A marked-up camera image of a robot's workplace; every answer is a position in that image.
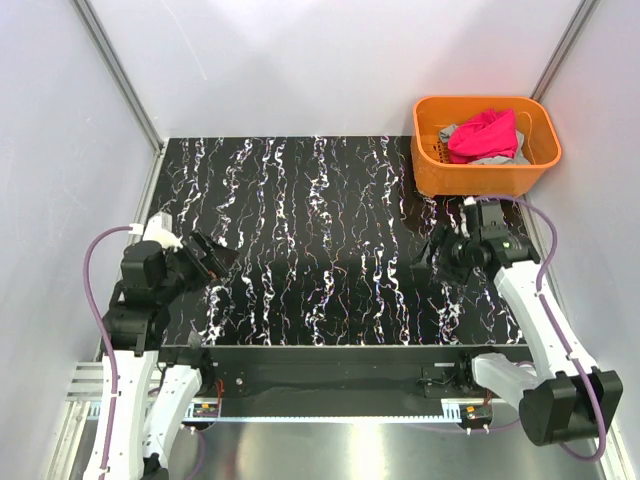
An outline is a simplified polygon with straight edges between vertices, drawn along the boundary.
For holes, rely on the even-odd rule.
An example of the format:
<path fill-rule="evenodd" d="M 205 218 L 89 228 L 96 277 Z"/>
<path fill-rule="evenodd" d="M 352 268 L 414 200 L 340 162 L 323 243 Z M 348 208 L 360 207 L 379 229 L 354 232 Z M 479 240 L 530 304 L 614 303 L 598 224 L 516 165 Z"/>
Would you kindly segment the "pink t shirt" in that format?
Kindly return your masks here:
<path fill-rule="evenodd" d="M 515 158 L 518 150 L 513 109 L 487 109 L 454 128 L 446 141 L 453 164 L 469 164 L 494 157 Z"/>

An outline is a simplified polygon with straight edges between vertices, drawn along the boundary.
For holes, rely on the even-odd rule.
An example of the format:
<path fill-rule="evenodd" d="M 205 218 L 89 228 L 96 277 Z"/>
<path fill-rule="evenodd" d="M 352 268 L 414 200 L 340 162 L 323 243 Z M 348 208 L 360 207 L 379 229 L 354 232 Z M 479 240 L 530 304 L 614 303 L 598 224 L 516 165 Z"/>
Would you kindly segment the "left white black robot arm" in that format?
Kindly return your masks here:
<path fill-rule="evenodd" d="M 96 317 L 103 387 L 85 478 L 169 478 L 169 456 L 192 400 L 224 388 L 206 348 L 164 347 L 170 307 L 227 277 L 238 257 L 199 230 L 189 244 L 154 233 L 124 250 L 109 308 Z"/>

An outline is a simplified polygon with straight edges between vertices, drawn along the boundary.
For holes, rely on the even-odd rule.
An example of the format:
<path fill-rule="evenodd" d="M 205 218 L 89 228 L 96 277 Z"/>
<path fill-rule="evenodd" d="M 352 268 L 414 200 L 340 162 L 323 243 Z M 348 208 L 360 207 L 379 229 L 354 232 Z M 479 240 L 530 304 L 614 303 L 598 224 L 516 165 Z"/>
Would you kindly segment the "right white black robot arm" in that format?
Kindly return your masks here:
<path fill-rule="evenodd" d="M 488 390 L 516 409 L 536 446 L 594 438 L 604 442 L 623 393 L 619 375 L 603 371 L 580 344 L 541 273 L 531 241 L 506 228 L 464 236 L 434 229 L 414 268 L 439 280 L 465 283 L 483 270 L 524 335 L 534 369 L 527 371 L 491 348 L 465 354 L 454 384 L 466 396 Z"/>

